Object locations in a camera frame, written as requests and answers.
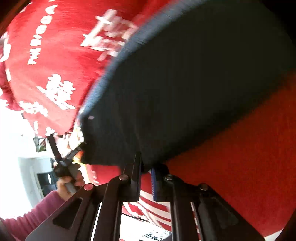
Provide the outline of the pink sleeved left forearm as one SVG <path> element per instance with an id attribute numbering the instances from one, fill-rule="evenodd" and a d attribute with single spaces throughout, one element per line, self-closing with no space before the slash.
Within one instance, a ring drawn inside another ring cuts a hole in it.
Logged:
<path id="1" fill-rule="evenodd" d="M 64 203 L 65 201 L 59 196 L 58 192 L 52 191 L 28 213 L 16 219 L 1 218 L 1 222 L 15 240 L 25 240 L 34 229 Z"/>

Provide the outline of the person left hand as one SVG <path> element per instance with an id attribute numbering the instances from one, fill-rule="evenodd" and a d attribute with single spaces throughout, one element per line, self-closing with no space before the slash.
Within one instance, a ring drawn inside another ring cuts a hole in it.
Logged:
<path id="1" fill-rule="evenodd" d="M 82 187 L 85 185 L 84 177 L 82 176 L 82 173 L 79 170 L 79 168 L 81 167 L 80 164 L 73 163 L 70 167 L 74 170 L 74 173 L 76 174 L 74 182 L 73 178 L 70 176 L 60 177 L 57 181 L 57 192 L 64 201 L 67 201 L 73 195 L 68 190 L 68 184 L 73 184 L 75 187 Z"/>

